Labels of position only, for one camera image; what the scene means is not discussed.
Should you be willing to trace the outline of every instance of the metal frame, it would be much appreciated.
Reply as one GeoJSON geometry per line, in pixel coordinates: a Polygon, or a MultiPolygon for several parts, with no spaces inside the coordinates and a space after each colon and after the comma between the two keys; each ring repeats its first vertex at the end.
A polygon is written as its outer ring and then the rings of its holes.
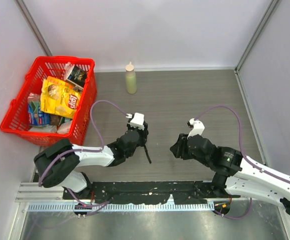
{"type": "Polygon", "coordinates": [[[33,17],[31,16],[28,8],[26,7],[26,4],[24,3],[24,1],[23,0],[14,0],[14,1],[17,4],[20,12],[23,14],[26,22],[28,23],[28,26],[32,30],[34,36],[36,37],[38,43],[40,44],[40,46],[42,48],[42,50],[45,52],[45,54],[47,56],[52,56],[52,53],[51,53],[47,43],[45,42],[41,32],[39,31],[33,17]]]}
{"type": "Polygon", "coordinates": [[[271,0],[263,18],[261,19],[260,23],[257,26],[257,29],[255,31],[255,33],[253,34],[252,38],[250,39],[243,55],[241,56],[238,65],[235,69],[235,71],[237,73],[239,73],[239,71],[241,70],[242,66],[244,65],[246,59],[248,58],[251,50],[253,49],[253,47],[255,46],[255,44],[257,43],[259,37],[261,36],[262,32],[264,31],[267,23],[269,22],[271,16],[274,14],[275,10],[277,9],[279,3],[281,2],[281,0],[271,0]]]}

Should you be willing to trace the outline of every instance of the white bottle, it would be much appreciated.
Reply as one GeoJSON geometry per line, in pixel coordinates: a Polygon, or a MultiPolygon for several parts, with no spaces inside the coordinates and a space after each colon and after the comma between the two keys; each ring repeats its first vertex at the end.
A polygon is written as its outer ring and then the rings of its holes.
{"type": "Polygon", "coordinates": [[[125,79],[127,92],[130,94],[134,94],[137,91],[137,81],[134,66],[130,62],[125,69],[126,69],[125,79]]]}

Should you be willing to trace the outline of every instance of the white plastic bag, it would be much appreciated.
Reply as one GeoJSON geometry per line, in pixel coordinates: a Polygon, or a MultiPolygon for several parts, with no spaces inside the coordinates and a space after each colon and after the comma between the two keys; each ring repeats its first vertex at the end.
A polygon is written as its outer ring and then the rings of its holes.
{"type": "Polygon", "coordinates": [[[67,134],[67,133],[69,133],[69,130],[70,130],[72,122],[73,122],[72,120],[64,122],[62,125],[60,125],[59,129],[57,130],[57,133],[58,134],[67,134]]]}

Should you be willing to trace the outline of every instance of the white wall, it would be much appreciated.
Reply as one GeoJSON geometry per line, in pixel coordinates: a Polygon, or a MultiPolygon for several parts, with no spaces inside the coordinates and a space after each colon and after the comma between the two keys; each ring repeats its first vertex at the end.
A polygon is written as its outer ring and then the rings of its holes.
{"type": "MultiPolygon", "coordinates": [[[[0,0],[0,122],[16,97],[23,76],[36,56],[43,55],[12,0],[0,0]]],[[[16,192],[28,181],[38,146],[0,132],[0,240],[6,239],[15,211],[16,192]]]]}
{"type": "Polygon", "coordinates": [[[269,165],[290,175],[290,1],[281,1],[241,70],[269,165]]]}
{"type": "Polygon", "coordinates": [[[96,70],[234,68],[270,0],[25,0],[54,55],[96,70]]]}

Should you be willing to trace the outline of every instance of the grocery item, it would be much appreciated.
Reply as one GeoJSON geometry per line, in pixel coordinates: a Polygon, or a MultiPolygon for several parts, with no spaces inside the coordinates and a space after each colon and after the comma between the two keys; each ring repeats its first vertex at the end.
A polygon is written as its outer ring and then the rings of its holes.
{"type": "Polygon", "coordinates": [[[85,86],[85,81],[87,79],[87,72],[77,67],[76,65],[68,62],[65,65],[65,74],[63,79],[66,82],[73,84],[80,91],[82,91],[85,86]]]}
{"type": "Polygon", "coordinates": [[[50,123],[49,114],[40,109],[40,95],[30,93],[27,97],[27,111],[30,126],[43,127],[50,123]]]}
{"type": "Polygon", "coordinates": [[[31,127],[29,132],[38,132],[38,133],[50,133],[54,134],[57,132],[57,126],[44,126],[44,127],[31,127]]]}
{"type": "Polygon", "coordinates": [[[70,89],[68,83],[56,78],[53,81],[44,79],[40,95],[41,110],[72,119],[80,97],[81,94],[70,89]]]}
{"type": "Polygon", "coordinates": [[[73,121],[71,120],[71,121],[65,122],[62,125],[60,125],[59,129],[57,130],[57,133],[58,134],[67,134],[67,133],[69,133],[69,130],[70,130],[72,122],[73,121]]]}
{"type": "Polygon", "coordinates": [[[126,66],[126,87],[127,92],[130,94],[134,94],[137,91],[137,81],[136,81],[136,73],[134,71],[134,65],[131,62],[126,66]]]}
{"type": "Polygon", "coordinates": [[[54,115],[54,114],[50,114],[50,123],[49,125],[53,125],[53,126],[59,126],[62,123],[65,122],[65,118],[63,116],[59,116],[59,115],[54,115]]]}

